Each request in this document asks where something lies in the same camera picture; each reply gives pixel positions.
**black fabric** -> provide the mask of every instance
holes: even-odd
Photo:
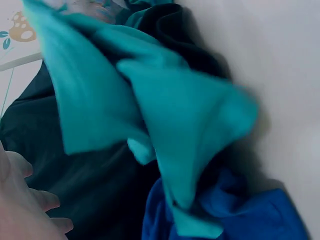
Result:
[[[153,36],[168,49],[179,53],[193,70],[226,78],[219,62],[195,45],[184,26],[183,8],[178,4],[168,3],[149,8],[143,15],[138,29]]]
[[[29,187],[57,194],[61,207],[50,217],[71,218],[69,240],[140,239],[145,203],[156,164],[141,166],[122,143],[104,151],[67,156],[63,150],[57,102],[43,64],[0,124],[4,149],[34,167]]]

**dark garment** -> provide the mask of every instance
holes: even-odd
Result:
[[[201,208],[223,225],[224,231],[217,240],[308,239],[295,208],[281,189],[254,196],[248,196],[246,191],[244,177],[222,167],[215,184],[197,198]],[[196,239],[199,240],[178,236],[171,209],[165,201],[162,180],[159,179],[147,200],[142,240]]]
[[[71,218],[69,240],[140,239],[148,193],[160,176],[156,164],[141,166],[126,143],[67,156],[50,76],[40,72],[1,120],[4,149],[34,167],[30,188],[57,194],[61,207],[50,217]]]
[[[179,53],[191,69],[220,78],[227,77],[218,61],[190,39],[185,31],[183,8],[180,5],[168,3],[149,8],[138,29]]]

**white wall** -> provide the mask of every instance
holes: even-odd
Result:
[[[256,158],[240,163],[251,188],[282,182],[312,239],[319,240],[320,1],[176,3],[191,9],[197,41],[225,56],[235,82],[261,104],[249,146]]]

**leaf print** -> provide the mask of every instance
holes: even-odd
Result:
[[[9,33],[7,31],[0,31],[0,38],[5,38],[8,34]]]
[[[3,49],[4,49],[4,50],[8,49],[9,46],[10,46],[10,43],[11,43],[10,38],[7,38],[6,40],[4,40],[4,42],[3,42]]]

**dark green fabric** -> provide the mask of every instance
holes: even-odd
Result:
[[[145,11],[138,27],[156,38],[166,48],[180,54],[193,70],[227,80],[227,74],[218,61],[196,46],[185,30],[183,8],[178,4],[160,4]]]
[[[48,215],[73,220],[69,240],[140,238],[147,195],[160,176],[156,164],[138,164],[126,143],[66,155],[45,65],[4,114],[0,141],[33,165],[34,174],[26,179],[29,187],[59,196],[61,207]]]
[[[211,158],[252,128],[252,99],[192,71],[141,31],[63,16],[36,0],[24,4],[52,76],[65,151],[100,150],[129,139],[140,163],[156,153],[178,233],[219,236],[219,224],[189,209]]]

